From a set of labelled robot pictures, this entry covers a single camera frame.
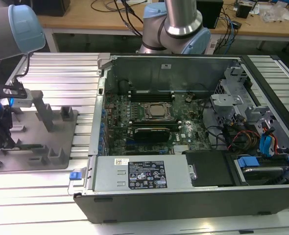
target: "metal plate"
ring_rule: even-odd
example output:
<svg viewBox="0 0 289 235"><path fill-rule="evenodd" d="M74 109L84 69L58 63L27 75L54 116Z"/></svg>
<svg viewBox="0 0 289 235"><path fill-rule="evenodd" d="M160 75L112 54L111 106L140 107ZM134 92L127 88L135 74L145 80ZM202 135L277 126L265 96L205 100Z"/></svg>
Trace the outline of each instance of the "metal plate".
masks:
<svg viewBox="0 0 289 235"><path fill-rule="evenodd" d="M37 112L26 111L17 114L19 122L13 122L12 138L18 144L39 144L44 151L19 151L0 150L0 161L2 165L0 172L21 170L51 170L65 169L68 166L77 121L77 110L73 110L73 120L63 121L59 111L52 112L53 130L48 132L42 121L37 118ZM19 129L23 126L25 131L14 131L15 126ZM52 149L55 156L60 160L51 161L48 151Z"/></svg>

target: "plastic bag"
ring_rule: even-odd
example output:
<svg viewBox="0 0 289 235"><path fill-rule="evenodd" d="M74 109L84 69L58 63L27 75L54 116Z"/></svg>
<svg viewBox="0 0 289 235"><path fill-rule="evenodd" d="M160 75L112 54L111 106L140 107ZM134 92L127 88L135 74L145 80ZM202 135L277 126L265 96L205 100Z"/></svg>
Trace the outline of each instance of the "plastic bag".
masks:
<svg viewBox="0 0 289 235"><path fill-rule="evenodd" d="M287 5L287 3L277 1L269 10L265 10L260 14L262 20L265 23L284 20L283 15L286 12L285 5Z"/></svg>

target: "blue led light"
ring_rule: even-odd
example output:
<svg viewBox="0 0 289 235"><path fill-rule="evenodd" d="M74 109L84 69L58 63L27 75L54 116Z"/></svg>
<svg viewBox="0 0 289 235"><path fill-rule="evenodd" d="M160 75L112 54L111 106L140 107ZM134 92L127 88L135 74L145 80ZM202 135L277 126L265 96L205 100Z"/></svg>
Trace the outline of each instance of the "blue led light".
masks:
<svg viewBox="0 0 289 235"><path fill-rule="evenodd" d="M14 103L14 99L13 99L13 98L10 98L10 99L9 99L9 107L12 107L13 103Z"/></svg>

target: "blue cable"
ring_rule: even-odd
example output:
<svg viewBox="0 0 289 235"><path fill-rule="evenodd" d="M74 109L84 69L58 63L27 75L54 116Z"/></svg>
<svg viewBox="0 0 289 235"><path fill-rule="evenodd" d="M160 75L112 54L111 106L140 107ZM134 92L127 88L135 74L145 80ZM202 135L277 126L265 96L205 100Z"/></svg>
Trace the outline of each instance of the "blue cable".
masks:
<svg viewBox="0 0 289 235"><path fill-rule="evenodd" d="M228 41L228 46L227 46L227 48L226 48L226 51L224 52L224 55L225 55L225 54L227 53L228 49L231 47L231 45L232 45L232 43L233 43L234 27L233 27L232 21L231 21L230 19L228 19L228 18L226 18L226 17L221 17L221 16L220 16L220 18L227 20L227 21L229 22L229 24L230 24L230 27L231 27L231 36L232 36L232 37L231 37L231 38L229 39L229 41Z"/></svg>
<svg viewBox="0 0 289 235"><path fill-rule="evenodd" d="M232 21L231 21L230 19L228 19L228 21L229 21L229 24L231 25L231 35L232 35L232 37L231 37L231 41L230 41L229 45L227 46L227 48L226 48L226 50L225 50L225 52L224 52L224 55L227 53L227 51L228 51L229 48L231 47L231 45L232 45L232 43L233 43L233 37L234 37L234 27L233 27L233 23L232 23Z"/></svg>

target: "robotic arm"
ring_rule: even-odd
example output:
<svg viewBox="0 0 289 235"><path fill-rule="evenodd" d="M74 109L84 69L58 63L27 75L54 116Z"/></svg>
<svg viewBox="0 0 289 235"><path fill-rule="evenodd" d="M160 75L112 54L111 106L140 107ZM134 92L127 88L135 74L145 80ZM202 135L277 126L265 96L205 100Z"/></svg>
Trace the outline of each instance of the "robotic arm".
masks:
<svg viewBox="0 0 289 235"><path fill-rule="evenodd" d="M144 9L140 53L201 54L210 41L196 0L165 0Z"/></svg>
<svg viewBox="0 0 289 235"><path fill-rule="evenodd" d="M45 44L43 30L30 7L6 6L0 1L0 60L21 54L26 54L29 58L31 52L43 48ZM13 98L27 98L27 93L15 77L11 86L0 85L0 99L2 98L8 98L9 105L3 106L0 103L0 148L13 148L15 143L10 133L13 126L11 101Z"/></svg>

